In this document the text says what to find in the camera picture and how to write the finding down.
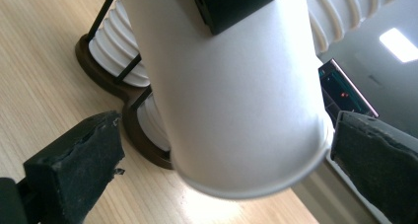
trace wood grain surface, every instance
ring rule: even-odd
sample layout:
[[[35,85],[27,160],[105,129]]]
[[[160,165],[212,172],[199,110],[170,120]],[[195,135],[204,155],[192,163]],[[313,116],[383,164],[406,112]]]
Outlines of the wood grain surface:
[[[16,182],[22,164],[82,119],[122,101],[80,68],[74,47],[104,0],[0,0],[0,177]],[[121,127],[126,170],[106,188],[85,223],[316,223],[288,189],[228,201],[189,187],[154,166]]]

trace wooden table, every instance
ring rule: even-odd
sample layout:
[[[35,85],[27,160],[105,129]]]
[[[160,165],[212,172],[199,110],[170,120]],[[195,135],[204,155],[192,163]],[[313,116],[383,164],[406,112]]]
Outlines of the wooden table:
[[[18,182],[22,164],[79,121],[121,110],[122,101],[97,86],[74,53],[103,2],[0,0],[0,177]],[[141,157],[121,133],[126,173],[86,223],[316,223],[290,189],[238,202],[201,194]]]

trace white cylinder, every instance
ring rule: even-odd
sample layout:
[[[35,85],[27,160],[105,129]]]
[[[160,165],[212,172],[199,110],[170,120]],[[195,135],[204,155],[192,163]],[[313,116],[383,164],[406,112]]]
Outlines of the white cylinder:
[[[123,0],[172,161],[192,187],[249,198],[299,181],[332,124],[306,0],[275,0],[211,36],[194,0]]]

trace metal rod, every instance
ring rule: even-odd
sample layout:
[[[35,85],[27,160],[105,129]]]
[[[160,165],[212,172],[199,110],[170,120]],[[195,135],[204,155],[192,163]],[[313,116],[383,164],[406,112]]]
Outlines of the metal rod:
[[[87,41],[90,41],[93,39],[93,37],[95,37],[96,31],[98,30],[99,26],[104,20],[105,14],[107,13],[112,3],[113,3],[113,0],[104,1],[104,4],[102,5],[102,8],[98,13],[98,16],[96,17],[95,21],[92,24],[92,27],[89,30],[89,33],[87,34]]]
[[[141,62],[142,57],[141,54],[138,53],[138,55],[135,56],[135,58],[132,59],[132,61],[130,61],[130,63],[128,64],[128,66],[126,66],[126,68],[123,69],[123,71],[113,80],[114,84],[119,84],[120,82],[122,82],[122,80],[126,77],[126,75],[128,75],[128,73],[130,73],[130,71],[132,71],[133,68],[135,68],[135,66]]]
[[[139,96],[135,103],[132,104],[131,108],[134,110],[138,110],[139,106],[141,106],[141,104],[145,102],[145,100],[147,100],[148,96],[150,96],[152,92],[153,90],[151,89],[151,85],[148,85],[148,87],[141,94],[141,96]]]

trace bright rectangular light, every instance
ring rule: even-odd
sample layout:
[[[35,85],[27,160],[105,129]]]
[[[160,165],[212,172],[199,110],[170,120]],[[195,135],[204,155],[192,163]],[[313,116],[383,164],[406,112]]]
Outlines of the bright rectangular light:
[[[418,59],[418,48],[398,29],[391,29],[380,37],[381,42],[403,63]]]

